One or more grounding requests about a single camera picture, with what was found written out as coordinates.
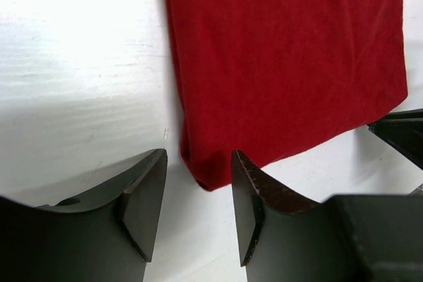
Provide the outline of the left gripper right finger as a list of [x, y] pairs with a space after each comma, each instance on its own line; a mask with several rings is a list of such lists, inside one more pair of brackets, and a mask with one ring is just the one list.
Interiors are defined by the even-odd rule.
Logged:
[[319, 203], [231, 158], [241, 266], [249, 281], [421, 281], [421, 195]]

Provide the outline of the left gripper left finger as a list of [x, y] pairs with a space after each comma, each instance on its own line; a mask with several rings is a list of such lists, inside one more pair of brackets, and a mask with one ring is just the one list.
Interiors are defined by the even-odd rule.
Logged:
[[2, 281], [142, 281], [167, 176], [155, 149], [123, 173], [56, 205], [1, 198]]

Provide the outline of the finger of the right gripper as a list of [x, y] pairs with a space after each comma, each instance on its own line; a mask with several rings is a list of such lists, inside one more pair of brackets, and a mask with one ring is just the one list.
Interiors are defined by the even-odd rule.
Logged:
[[391, 112], [368, 129], [415, 165], [422, 165], [422, 109]]

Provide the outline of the red item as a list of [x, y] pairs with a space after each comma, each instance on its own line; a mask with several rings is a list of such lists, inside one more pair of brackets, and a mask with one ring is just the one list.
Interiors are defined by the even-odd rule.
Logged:
[[371, 123], [408, 95], [403, 0], [166, 0], [195, 181], [231, 183]]

